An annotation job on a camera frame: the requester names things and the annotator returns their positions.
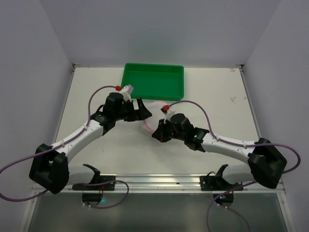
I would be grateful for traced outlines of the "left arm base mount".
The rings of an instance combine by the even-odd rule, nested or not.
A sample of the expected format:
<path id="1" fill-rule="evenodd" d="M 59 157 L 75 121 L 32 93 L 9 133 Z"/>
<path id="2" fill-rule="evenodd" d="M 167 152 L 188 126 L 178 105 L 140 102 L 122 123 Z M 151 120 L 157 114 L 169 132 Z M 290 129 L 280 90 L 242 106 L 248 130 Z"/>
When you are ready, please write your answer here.
<path id="1" fill-rule="evenodd" d="M 103 200 L 104 191 L 114 191 L 115 175 L 101 175 L 99 169 L 83 164 L 70 171 L 69 185 L 72 190 L 82 191 L 82 202 L 97 206 Z"/>

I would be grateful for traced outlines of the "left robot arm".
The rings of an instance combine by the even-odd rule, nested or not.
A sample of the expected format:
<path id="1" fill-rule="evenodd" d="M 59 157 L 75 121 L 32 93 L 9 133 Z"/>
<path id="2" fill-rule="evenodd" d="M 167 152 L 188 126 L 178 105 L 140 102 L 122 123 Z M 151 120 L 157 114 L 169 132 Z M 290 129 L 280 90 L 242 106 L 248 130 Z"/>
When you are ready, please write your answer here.
<path id="1" fill-rule="evenodd" d="M 69 163 L 86 146 L 104 136 L 119 120 L 144 121 L 152 116 L 141 98 L 138 108 L 121 93 L 112 92 L 77 131 L 52 145 L 41 144 L 36 150 L 29 177 L 53 194 L 67 185 L 98 186 L 100 171 L 89 164 L 72 168 Z"/>

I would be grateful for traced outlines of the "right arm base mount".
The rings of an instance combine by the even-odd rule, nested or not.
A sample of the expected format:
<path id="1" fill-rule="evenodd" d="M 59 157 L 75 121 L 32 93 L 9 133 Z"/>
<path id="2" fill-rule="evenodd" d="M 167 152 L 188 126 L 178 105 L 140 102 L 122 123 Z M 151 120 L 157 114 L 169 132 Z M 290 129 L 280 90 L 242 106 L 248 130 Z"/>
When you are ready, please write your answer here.
<path id="1" fill-rule="evenodd" d="M 202 175 L 199 177 L 200 188 L 202 191 L 227 191 L 232 188 L 238 187 L 237 191 L 243 191 L 241 187 L 242 182 L 229 184 L 223 179 L 223 171 L 228 167 L 227 164 L 222 165 L 220 169 L 215 173 L 214 171 L 209 172 L 207 175 Z M 229 207 L 234 202 L 234 192 L 218 197 L 215 202 L 220 206 Z"/>

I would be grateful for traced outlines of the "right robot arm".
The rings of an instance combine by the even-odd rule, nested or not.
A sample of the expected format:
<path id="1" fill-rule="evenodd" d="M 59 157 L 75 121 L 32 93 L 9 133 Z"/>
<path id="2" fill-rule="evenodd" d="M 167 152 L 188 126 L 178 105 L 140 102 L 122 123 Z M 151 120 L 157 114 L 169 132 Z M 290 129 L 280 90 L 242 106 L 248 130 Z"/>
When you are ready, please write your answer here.
<path id="1" fill-rule="evenodd" d="M 180 140 L 191 150 L 217 153 L 241 161 L 240 165 L 223 165 L 217 172 L 217 176 L 230 185 L 255 181 L 275 189 L 287 165 L 287 159 L 267 139 L 260 138 L 257 142 L 227 139 L 223 142 L 209 130 L 194 127 L 184 114 L 159 120 L 152 137 L 161 143 Z"/>

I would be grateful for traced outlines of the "white mesh laundry bag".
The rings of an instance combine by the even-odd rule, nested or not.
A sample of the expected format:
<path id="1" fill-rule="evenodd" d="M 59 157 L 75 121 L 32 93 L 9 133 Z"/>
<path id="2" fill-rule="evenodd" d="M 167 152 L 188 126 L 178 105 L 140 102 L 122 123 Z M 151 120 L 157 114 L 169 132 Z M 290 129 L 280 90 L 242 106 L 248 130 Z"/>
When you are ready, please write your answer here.
<path id="1" fill-rule="evenodd" d="M 165 118 L 164 113 L 161 111 L 161 108 L 165 105 L 167 105 L 165 101 L 154 101 L 146 104 L 146 108 L 152 116 L 139 123 L 142 133 L 151 137 L 157 130 L 159 120 Z"/>

